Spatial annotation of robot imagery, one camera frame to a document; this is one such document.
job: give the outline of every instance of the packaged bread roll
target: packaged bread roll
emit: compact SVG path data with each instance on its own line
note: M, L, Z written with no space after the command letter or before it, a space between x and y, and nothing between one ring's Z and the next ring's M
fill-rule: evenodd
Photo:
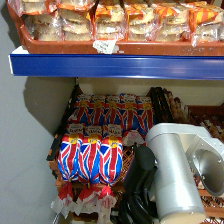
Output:
M128 23L128 40L147 41L153 39L155 16L153 8L144 1L125 0L124 8Z
M125 38L124 10L118 0L100 0L95 12L95 39Z
M58 8L75 11L88 11L95 5L95 0L59 0Z
M152 4L152 7L160 24L156 41L173 42L190 38L187 7L178 3Z
M9 0L8 4L18 16L51 13L57 9L56 0Z
M89 41L92 39L92 23L89 12L60 10L65 41Z
M209 5L205 1L181 4L189 8L193 46L200 42L219 41L222 38L220 30L223 23L223 9Z

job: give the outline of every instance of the orange tray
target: orange tray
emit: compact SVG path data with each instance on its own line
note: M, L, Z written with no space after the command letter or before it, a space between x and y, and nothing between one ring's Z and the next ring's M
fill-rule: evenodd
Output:
M15 23L22 46L31 54L98 54L92 47L93 41L37 41L33 40L24 26L24 21L9 6L9 14ZM171 55L171 56L224 56L224 42L201 43L192 47L190 42L127 42L116 43L119 50L116 54L125 55Z

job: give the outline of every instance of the white wall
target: white wall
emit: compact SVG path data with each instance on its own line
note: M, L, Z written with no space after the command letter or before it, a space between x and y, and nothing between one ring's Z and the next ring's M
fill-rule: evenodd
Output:
M0 10L0 223L48 224L54 219L50 203L56 189L45 159L74 79L13 77L8 54L19 46L19 41L4 1ZM145 95L151 86L161 86L188 105L220 105L224 101L224 81L79 81L89 94Z

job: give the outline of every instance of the wrapped snack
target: wrapped snack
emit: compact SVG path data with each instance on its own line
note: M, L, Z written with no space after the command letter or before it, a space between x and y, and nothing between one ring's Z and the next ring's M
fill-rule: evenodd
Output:
M95 0L59 0L59 9L88 11L95 5Z
M92 39L90 12L60 10L65 41L89 41Z
M200 42L219 41L219 30L223 23L223 9L208 5L207 2L193 2L182 5L189 8L189 24L192 32L191 42L196 46Z
M126 22L119 0L100 0L95 12L95 39L122 40Z
M152 7L160 23L156 41L174 42L190 38L188 8L177 3L152 4Z
M125 0L125 13L128 23L128 40L147 41L153 36L156 20L153 8L148 7L144 1Z
M103 125L104 122L104 108L105 96L93 95L89 105L89 117L92 125Z
M120 96L107 95L105 110L104 110L105 124L120 125L121 118L121 101Z
M8 3L18 16L51 13L57 9L55 0L9 0Z
M98 224L111 223L111 208L116 199L110 186L115 185L122 167L122 137L120 125L109 124L105 126L104 138L100 147L100 182L105 186L97 203L99 219Z
M32 16L33 38L39 41L61 41L61 22L57 12Z
M95 186L99 180L99 150L102 140L100 126L86 127L85 136L79 153L78 179L85 186L76 202L75 213L96 212L99 190Z
M156 124L155 112L150 97L137 97L139 132L146 135Z
M121 94L121 115L122 127L124 130L138 129L138 109L136 103L136 96L133 94Z
M73 212L75 208L71 182L78 180L78 157L82 142L83 125L69 124L62 138L57 162L65 185L51 204L51 208L57 214L62 213L65 217L70 211Z
M70 122L74 122L76 124L90 124L89 118L89 104L90 104L91 96L86 94L80 94L77 97L77 100L74 105L74 112L69 117Z

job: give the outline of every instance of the shelf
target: shelf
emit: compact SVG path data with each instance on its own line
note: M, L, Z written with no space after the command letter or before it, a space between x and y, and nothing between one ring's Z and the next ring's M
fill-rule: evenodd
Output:
M224 80L224 57L29 54L9 56L15 76Z

